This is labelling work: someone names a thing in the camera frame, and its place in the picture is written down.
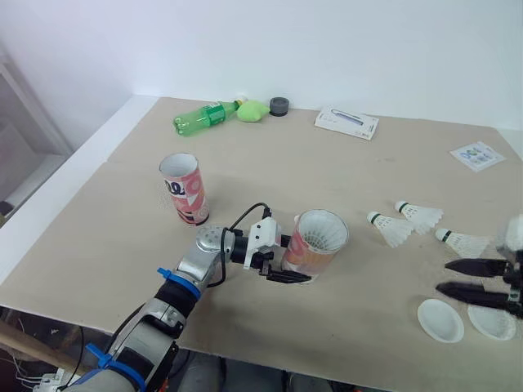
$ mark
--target green plastic bottle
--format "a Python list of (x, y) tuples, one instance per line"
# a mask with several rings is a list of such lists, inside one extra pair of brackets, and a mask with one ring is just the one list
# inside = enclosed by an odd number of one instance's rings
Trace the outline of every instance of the green plastic bottle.
[(176, 128), (178, 135), (190, 136), (200, 129), (224, 122), (238, 110), (241, 104), (241, 100), (235, 100), (234, 102), (217, 102), (206, 105), (194, 112), (175, 117), (172, 125)]

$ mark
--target small card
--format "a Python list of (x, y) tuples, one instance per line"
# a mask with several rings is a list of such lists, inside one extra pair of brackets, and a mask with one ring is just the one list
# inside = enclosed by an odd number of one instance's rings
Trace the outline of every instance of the small card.
[(346, 135), (371, 140), (379, 120), (365, 114), (344, 112), (333, 107), (323, 108), (314, 125), (320, 128), (345, 133)]
[(505, 160), (504, 156), (496, 153), (482, 141), (465, 145), (460, 149), (450, 151), (450, 153), (476, 173)]

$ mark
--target white box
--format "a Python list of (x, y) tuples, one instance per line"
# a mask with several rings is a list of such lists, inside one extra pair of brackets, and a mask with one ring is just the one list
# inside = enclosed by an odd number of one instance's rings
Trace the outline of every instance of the white box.
[(320, 111), (314, 125), (371, 140), (376, 128), (378, 128), (378, 121), (377, 118), (365, 114), (348, 113), (334, 107), (327, 107)]
[(0, 118), (0, 201), (39, 164), (40, 158), (6, 118)]

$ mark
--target blue cable clip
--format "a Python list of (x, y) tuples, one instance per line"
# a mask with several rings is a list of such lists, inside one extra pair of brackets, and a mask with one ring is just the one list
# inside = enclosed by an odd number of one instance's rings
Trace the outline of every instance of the blue cable clip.
[(171, 271), (165, 268), (158, 268), (158, 272), (166, 279), (170, 280), (172, 282), (179, 283), (183, 287), (185, 287), (187, 290), (189, 290), (197, 300), (200, 299), (202, 296), (202, 293), (199, 292), (199, 289), (191, 282), (189, 282), (187, 279), (182, 278), (179, 275), (173, 274)]
[(129, 367), (124, 363), (114, 361), (113, 356), (111, 354), (104, 354), (103, 352), (101, 352), (101, 350), (98, 349), (98, 347), (96, 347), (92, 343), (86, 345), (86, 348), (89, 351), (91, 351), (91, 353), (95, 357), (98, 358), (98, 367), (100, 369), (118, 369), (119, 371), (130, 376), (138, 384), (138, 386), (140, 387), (140, 392), (145, 392), (145, 380), (143, 379), (141, 374), (134, 370), (132, 367)]

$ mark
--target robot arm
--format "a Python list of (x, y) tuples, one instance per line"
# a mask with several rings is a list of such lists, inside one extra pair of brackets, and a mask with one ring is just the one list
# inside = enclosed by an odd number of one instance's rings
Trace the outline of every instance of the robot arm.
[(269, 280), (299, 283), (309, 277), (292, 271), (274, 271), (269, 260), (273, 246), (288, 244), (275, 220), (264, 219), (251, 228), (248, 238), (240, 230), (206, 226), (173, 270), (159, 269), (165, 283), (154, 298), (132, 314), (113, 336), (106, 353), (93, 345), (87, 348), (99, 359), (99, 369), (89, 372), (67, 392), (134, 392), (161, 390), (177, 355), (176, 339), (190, 312), (203, 295), (221, 262), (244, 264), (260, 270)]
[(482, 284), (446, 282), (436, 290), (472, 305), (506, 310), (523, 319), (523, 215), (512, 218), (498, 236), (496, 248), (505, 257), (497, 259), (460, 259), (445, 268), (482, 278), (502, 276), (510, 292), (487, 292)]

